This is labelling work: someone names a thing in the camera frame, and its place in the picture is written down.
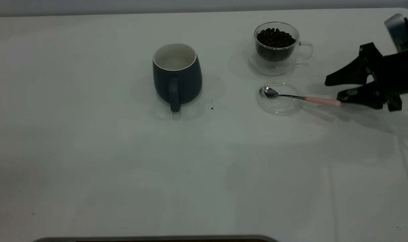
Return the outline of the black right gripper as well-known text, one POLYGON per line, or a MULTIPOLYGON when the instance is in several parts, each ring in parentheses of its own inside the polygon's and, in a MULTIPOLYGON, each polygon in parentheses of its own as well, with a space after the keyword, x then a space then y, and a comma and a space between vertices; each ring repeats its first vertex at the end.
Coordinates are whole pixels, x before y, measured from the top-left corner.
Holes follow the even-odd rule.
POLYGON ((341 103, 363 105, 372 109, 388 106, 390 112, 402 110, 401 95, 408 94, 408 48, 383 56, 373 43, 360 46, 359 57, 340 70, 327 75, 328 87, 358 84, 359 87, 338 92, 341 103), (367 84, 368 76, 373 82, 367 84))

